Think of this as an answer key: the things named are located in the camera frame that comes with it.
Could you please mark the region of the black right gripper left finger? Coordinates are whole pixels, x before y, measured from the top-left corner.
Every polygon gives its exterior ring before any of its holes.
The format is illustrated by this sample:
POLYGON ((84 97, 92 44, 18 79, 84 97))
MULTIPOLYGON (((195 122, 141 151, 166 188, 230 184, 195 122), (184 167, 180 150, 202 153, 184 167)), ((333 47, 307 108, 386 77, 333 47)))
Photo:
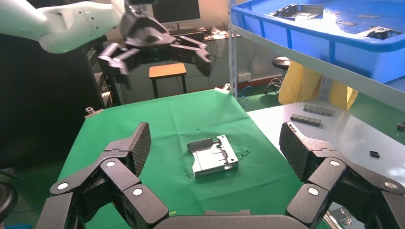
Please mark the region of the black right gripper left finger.
POLYGON ((146 122, 130 137, 110 142, 96 162, 52 185, 36 227, 83 229, 108 204, 133 229, 155 227, 169 210, 139 178, 150 146, 146 122))

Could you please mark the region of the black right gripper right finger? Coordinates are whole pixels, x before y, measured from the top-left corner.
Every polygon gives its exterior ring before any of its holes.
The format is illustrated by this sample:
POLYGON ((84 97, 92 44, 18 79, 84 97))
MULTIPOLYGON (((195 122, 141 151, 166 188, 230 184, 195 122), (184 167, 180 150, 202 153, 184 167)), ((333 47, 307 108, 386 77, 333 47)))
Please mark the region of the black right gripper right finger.
POLYGON ((405 188, 351 162, 329 142, 303 135, 291 122, 281 126, 279 146, 303 183, 286 214, 316 228, 332 203, 344 206, 367 229, 405 226, 405 188))

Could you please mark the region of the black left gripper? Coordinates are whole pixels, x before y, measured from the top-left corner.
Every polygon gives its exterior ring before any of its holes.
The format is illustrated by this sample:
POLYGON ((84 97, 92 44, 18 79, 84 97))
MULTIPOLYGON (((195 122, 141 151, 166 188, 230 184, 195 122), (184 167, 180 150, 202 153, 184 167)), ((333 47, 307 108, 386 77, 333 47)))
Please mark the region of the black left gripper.
MULTIPOLYGON (((207 45, 190 37, 171 36, 162 24, 141 8, 142 5, 156 3, 156 0, 124 1, 120 31, 125 43, 137 48, 169 45, 172 60, 193 64, 202 75, 209 77, 212 62, 209 59, 207 45)), ((129 66, 141 51, 137 48, 127 49, 118 43, 111 43, 98 55, 98 58, 107 62, 113 70, 118 70, 121 75, 129 75, 134 68, 129 66)))

